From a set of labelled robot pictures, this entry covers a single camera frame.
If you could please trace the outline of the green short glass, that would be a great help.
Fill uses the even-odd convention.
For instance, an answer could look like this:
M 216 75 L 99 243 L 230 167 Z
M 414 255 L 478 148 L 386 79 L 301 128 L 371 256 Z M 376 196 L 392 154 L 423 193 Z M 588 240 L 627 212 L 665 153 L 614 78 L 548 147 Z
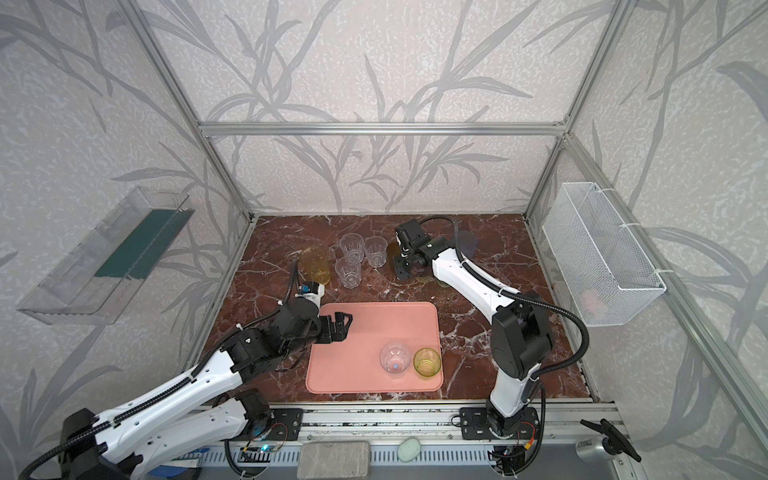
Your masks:
M 437 350 L 425 347 L 414 354 L 412 364 L 418 375 L 431 378 L 441 372 L 442 357 Z

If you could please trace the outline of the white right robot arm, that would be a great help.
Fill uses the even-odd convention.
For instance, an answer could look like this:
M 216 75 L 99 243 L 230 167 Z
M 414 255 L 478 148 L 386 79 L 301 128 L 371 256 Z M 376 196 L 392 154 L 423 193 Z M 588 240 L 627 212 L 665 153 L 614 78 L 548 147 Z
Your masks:
M 481 312 L 490 324 L 490 350 L 498 372 L 486 402 L 489 429 L 509 438 L 523 421 L 538 381 L 534 373 L 553 347 L 549 315 L 534 292 L 521 294 L 478 268 L 465 254 L 459 239 L 432 238 L 419 220 L 395 229 L 400 253 L 394 257 L 399 280 L 428 268 Z

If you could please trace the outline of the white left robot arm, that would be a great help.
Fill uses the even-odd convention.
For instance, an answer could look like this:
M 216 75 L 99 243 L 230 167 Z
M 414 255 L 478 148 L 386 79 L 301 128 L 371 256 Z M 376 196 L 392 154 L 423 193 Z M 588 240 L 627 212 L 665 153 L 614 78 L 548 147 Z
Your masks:
M 63 479 L 139 479 L 167 460 L 271 422 L 257 392 L 234 396 L 197 414 L 195 408 L 272 372 L 291 354 L 313 344 L 347 338 L 354 321 L 346 312 L 323 315 L 318 302 L 295 297 L 270 314 L 237 326 L 197 365 L 118 407 L 82 409 L 64 422 L 58 446 L 20 473 L 30 479 L 56 460 Z

